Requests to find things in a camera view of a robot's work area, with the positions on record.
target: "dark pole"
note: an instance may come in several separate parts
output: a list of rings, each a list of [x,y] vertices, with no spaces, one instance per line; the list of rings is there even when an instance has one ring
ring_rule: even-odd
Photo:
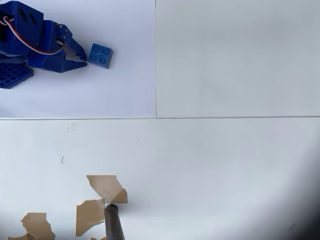
[[[125,240],[119,219],[118,208],[113,204],[108,205],[104,210],[104,218],[106,239]]]

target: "white table surface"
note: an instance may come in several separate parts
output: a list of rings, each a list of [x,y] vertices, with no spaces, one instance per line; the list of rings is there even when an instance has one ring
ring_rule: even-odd
[[[56,240],[103,237],[103,224],[75,237],[76,205],[99,198],[87,174],[116,174],[127,190],[119,214],[128,240],[292,234],[319,192],[319,126],[319,118],[0,121],[0,239],[25,233],[27,212],[46,212]]]
[[[44,19],[66,24],[88,55],[113,49],[109,69],[92,64],[64,73],[34,69],[0,89],[0,118],[155,117],[154,0],[23,0]],[[67,52],[66,58],[80,62]]]
[[[157,0],[159,117],[319,116],[318,0]]]

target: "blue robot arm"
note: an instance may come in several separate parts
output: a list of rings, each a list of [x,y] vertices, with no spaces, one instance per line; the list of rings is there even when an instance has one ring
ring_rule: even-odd
[[[15,65],[63,73],[87,65],[66,60],[64,48],[87,61],[84,49],[73,39],[66,25],[44,20],[43,13],[19,1],[0,4],[0,88],[9,88],[14,82],[11,78],[7,80],[11,82],[9,87],[1,85],[1,80],[7,79],[7,75],[2,74],[4,66],[6,69]]]

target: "red wire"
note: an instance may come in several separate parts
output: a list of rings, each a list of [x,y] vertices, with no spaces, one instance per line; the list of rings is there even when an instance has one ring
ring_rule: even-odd
[[[34,47],[34,46],[32,46],[30,43],[28,43],[26,40],[24,40],[23,39],[23,37],[17,32],[17,30],[15,29],[15,27],[11,24],[11,22],[9,21],[9,19],[8,19],[8,16],[4,16],[3,17],[3,20],[6,20],[5,22],[8,24],[8,25],[10,25],[10,29],[14,32],[14,33],[16,33],[16,35],[18,35],[19,37],[19,40],[21,41],[21,42],[23,42],[23,43],[25,43],[29,48],[31,48],[32,50],[37,50],[37,51],[39,51],[39,52],[41,52],[41,53],[43,53],[43,54],[55,54],[55,53],[58,53],[61,49],[63,49],[64,48],[64,46],[65,46],[65,44],[63,44],[61,47],[59,47],[57,50],[55,50],[55,51],[43,51],[43,50],[41,50],[41,49],[38,49],[38,48],[36,48],[36,47]]]

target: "blue lego brick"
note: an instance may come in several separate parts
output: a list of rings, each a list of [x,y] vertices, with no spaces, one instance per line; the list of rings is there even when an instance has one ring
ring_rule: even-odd
[[[88,57],[88,62],[102,68],[109,68],[113,55],[111,48],[93,43]]]
[[[34,71],[22,63],[0,63],[0,88],[10,89],[34,75]]]

